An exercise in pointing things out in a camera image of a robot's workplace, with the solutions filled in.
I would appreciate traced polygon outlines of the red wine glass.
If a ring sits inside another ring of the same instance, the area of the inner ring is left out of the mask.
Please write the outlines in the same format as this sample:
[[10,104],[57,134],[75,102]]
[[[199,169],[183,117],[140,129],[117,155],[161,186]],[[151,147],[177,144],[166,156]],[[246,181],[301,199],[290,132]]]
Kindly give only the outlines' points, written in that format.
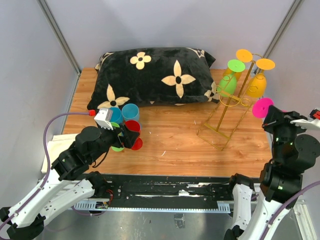
[[141,139],[141,125],[135,120],[126,121],[124,124],[129,130],[130,139],[134,141],[131,150],[140,150],[143,146],[143,140]]

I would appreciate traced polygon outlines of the pink wine glass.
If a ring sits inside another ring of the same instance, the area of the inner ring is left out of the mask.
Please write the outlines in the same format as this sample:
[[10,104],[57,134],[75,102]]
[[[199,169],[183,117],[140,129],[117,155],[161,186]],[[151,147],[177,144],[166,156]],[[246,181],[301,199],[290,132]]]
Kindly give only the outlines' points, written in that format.
[[272,105],[274,105],[274,101],[271,98],[260,98],[252,107],[253,116],[259,119],[265,118],[268,114],[269,106]]

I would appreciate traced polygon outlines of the blue wine glass front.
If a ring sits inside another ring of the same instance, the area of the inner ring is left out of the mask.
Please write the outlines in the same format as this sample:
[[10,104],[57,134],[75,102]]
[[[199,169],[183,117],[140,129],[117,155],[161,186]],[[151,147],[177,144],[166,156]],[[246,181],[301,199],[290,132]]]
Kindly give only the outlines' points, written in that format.
[[117,107],[110,107],[112,111],[110,122],[121,124],[123,122],[122,111]]

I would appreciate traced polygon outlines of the blue wine glass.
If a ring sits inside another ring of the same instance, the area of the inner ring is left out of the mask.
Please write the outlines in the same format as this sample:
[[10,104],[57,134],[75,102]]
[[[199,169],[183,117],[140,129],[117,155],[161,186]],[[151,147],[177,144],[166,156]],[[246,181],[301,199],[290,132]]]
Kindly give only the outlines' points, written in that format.
[[134,120],[134,121],[139,121],[140,119],[140,110],[139,107],[133,103],[128,103],[126,104],[122,110],[122,117],[125,122]]
[[117,107],[110,107],[112,111],[110,122],[121,124],[123,122],[122,111]]

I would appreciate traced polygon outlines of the green wine glass row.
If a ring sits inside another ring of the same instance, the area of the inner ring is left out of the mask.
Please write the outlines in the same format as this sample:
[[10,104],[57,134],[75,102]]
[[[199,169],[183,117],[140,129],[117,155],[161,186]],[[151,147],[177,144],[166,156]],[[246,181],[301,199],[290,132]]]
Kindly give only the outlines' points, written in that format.
[[222,78],[216,87],[216,91],[222,97],[233,95],[237,88],[237,75],[241,75],[245,68],[246,66],[242,61],[238,59],[229,60],[227,63],[227,69],[222,75]]

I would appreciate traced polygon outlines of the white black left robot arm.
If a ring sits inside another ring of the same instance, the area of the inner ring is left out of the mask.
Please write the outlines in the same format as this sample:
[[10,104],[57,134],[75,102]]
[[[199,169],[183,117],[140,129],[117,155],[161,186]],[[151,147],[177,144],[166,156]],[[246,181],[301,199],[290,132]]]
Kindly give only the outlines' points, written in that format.
[[54,218],[79,201],[103,197],[109,190],[98,171],[91,172],[66,192],[60,191],[77,180],[101,155],[106,155],[110,147],[130,149],[139,137],[139,131],[130,130],[123,123],[113,129],[85,127],[23,200],[1,208],[0,219],[3,225],[9,225],[9,239],[33,240]]

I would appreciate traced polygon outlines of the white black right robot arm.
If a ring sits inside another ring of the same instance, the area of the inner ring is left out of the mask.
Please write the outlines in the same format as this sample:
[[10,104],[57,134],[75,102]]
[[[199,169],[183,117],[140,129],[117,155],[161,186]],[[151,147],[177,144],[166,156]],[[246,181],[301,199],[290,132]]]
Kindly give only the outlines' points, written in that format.
[[320,110],[309,117],[296,111],[283,111],[270,105],[262,128],[272,134],[272,158],[259,177],[259,193],[251,209],[255,190],[253,180],[236,173],[230,177],[227,196],[234,200],[232,225],[226,240],[270,240],[297,199],[319,182],[302,187],[303,173],[312,168],[320,155],[320,142],[306,130],[320,128]]

